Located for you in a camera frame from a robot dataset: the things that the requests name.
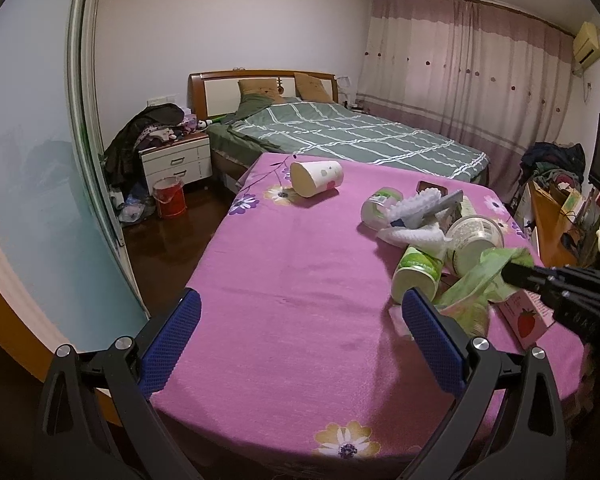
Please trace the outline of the large white paper tub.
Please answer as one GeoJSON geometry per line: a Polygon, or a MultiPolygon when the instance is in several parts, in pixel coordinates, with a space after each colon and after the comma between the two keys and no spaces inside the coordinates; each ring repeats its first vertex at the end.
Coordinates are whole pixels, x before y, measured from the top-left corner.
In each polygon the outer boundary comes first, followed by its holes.
{"type": "Polygon", "coordinates": [[[459,278],[480,262],[485,250],[504,246],[501,228],[493,220],[483,216],[459,218],[450,226],[446,236],[451,240],[448,248],[449,264],[459,278]]]}

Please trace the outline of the pink striped curtain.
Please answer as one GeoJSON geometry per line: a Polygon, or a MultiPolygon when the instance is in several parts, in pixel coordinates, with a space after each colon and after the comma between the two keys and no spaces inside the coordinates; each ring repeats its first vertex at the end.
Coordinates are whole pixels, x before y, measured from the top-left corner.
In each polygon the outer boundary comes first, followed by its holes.
{"type": "Polygon", "coordinates": [[[490,159],[558,138],[573,38],[476,0],[370,0],[358,81],[369,112],[470,145],[490,159]]]}

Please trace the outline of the brown pillow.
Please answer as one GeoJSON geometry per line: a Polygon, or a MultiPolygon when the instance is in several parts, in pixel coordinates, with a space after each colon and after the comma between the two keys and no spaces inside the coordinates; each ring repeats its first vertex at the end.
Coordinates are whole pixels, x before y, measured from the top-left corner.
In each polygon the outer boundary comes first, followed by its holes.
{"type": "Polygon", "coordinates": [[[276,104],[285,102],[275,78],[239,79],[238,88],[243,98],[246,96],[264,96],[276,104]]]}
{"type": "Polygon", "coordinates": [[[303,101],[332,103],[332,96],[325,90],[320,78],[305,73],[295,73],[294,86],[303,101]]]}

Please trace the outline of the clothes heap by curtain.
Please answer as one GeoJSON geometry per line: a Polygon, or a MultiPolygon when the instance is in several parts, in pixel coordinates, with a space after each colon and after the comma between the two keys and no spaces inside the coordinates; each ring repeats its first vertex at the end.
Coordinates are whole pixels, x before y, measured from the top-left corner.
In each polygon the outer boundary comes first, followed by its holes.
{"type": "Polygon", "coordinates": [[[536,142],[522,155],[519,167],[520,185],[532,180],[547,190],[552,183],[566,182],[570,188],[581,191],[585,152],[580,143],[559,145],[536,142]]]}

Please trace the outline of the green label plastic jar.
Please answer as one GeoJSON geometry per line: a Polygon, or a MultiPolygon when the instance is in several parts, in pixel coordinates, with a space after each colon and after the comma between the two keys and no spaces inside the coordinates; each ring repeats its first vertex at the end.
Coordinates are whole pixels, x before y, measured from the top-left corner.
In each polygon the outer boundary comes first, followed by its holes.
{"type": "Polygon", "coordinates": [[[388,209],[403,200],[403,194],[395,188],[380,188],[362,205],[361,221],[364,226],[379,231],[388,226],[388,209]]]}

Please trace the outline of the grey package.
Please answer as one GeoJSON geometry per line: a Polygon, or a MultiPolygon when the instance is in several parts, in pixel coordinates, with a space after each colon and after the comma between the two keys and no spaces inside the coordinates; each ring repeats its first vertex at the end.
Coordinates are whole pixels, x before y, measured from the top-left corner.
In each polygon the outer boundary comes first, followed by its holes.
{"type": "Polygon", "coordinates": [[[437,210],[434,212],[434,218],[440,223],[457,220],[462,212],[463,200],[464,192],[462,190],[445,195],[436,205],[437,210]]]}

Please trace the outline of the wooden bed with headboard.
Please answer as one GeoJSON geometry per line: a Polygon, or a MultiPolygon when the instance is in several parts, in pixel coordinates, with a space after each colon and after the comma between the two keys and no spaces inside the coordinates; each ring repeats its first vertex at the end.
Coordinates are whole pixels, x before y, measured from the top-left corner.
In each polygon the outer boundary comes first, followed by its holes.
{"type": "Polygon", "coordinates": [[[294,70],[212,70],[189,77],[189,102],[206,122],[214,171],[239,180],[264,153],[311,155],[414,170],[485,185],[489,159],[446,136],[350,110],[338,82],[311,73],[322,90],[305,100],[294,70]]]}

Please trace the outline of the wooden side desk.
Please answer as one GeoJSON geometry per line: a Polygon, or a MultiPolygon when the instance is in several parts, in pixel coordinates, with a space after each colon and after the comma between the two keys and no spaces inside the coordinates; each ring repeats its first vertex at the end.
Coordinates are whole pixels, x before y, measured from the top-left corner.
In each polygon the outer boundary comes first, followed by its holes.
{"type": "Polygon", "coordinates": [[[597,254],[595,231],[572,223],[554,198],[533,181],[527,184],[527,188],[544,266],[592,266],[597,254]]]}

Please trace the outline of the brown plastic tray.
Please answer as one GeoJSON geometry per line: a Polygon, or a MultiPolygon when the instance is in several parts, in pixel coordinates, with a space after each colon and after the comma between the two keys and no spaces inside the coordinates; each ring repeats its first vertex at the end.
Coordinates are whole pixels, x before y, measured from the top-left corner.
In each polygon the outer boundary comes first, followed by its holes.
{"type": "Polygon", "coordinates": [[[443,185],[427,181],[419,181],[417,183],[417,192],[421,193],[427,190],[438,190],[442,196],[448,195],[448,189],[443,185]]]}

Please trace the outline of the pink strawberry box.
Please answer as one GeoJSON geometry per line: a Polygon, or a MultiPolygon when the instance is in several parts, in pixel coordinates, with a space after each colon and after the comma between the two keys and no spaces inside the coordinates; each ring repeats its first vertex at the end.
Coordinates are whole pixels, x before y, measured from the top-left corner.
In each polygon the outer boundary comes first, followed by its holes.
{"type": "Polygon", "coordinates": [[[519,289],[496,306],[524,350],[534,346],[554,324],[553,311],[534,292],[519,289]]]}

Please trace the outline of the green plastic bag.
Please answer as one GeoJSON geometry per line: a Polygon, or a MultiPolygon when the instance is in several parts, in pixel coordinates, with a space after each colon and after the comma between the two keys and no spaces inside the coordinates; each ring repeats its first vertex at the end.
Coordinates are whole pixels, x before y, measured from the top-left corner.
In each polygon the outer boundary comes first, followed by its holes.
{"type": "Polygon", "coordinates": [[[499,304],[519,290],[502,278],[502,270],[510,262],[528,268],[534,266],[527,248],[487,249],[481,254],[480,262],[444,292],[434,305],[441,314],[454,318],[467,335],[486,336],[490,302],[499,304]]]}

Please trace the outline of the green plaid duvet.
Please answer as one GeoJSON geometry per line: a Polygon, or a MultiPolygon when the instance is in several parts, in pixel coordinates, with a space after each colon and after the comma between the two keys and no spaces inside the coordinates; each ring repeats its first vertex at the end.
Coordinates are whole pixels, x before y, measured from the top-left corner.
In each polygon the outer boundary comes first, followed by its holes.
{"type": "Polygon", "coordinates": [[[270,152],[339,158],[476,182],[489,159],[446,136],[354,112],[335,103],[291,100],[235,120],[230,131],[270,152]]]}

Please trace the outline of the red bucket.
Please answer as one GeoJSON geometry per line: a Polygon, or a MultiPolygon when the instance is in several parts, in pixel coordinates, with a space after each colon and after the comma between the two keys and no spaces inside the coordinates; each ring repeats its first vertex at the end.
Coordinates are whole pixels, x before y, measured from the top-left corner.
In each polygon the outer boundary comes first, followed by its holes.
{"type": "Polygon", "coordinates": [[[173,219],[186,211],[184,184],[180,177],[166,177],[152,187],[152,196],[157,203],[161,219],[173,219]]]}

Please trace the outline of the left brown pillow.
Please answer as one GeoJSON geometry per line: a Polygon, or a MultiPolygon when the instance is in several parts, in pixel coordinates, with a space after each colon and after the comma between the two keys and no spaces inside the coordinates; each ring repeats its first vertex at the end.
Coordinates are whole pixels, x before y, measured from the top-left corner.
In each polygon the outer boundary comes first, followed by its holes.
{"type": "Polygon", "coordinates": [[[246,96],[264,96],[276,104],[285,102],[275,78],[239,79],[238,88],[243,98],[246,96]]]}

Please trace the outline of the green white paper cup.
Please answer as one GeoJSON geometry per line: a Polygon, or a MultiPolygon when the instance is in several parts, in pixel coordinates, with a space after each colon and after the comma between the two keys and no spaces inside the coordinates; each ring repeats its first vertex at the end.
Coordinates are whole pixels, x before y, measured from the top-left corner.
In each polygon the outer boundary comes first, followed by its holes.
{"type": "Polygon", "coordinates": [[[404,294],[411,288],[418,288],[430,301],[437,295],[442,277],[443,262],[410,246],[406,248],[391,283],[391,298],[402,302],[404,294]]]}

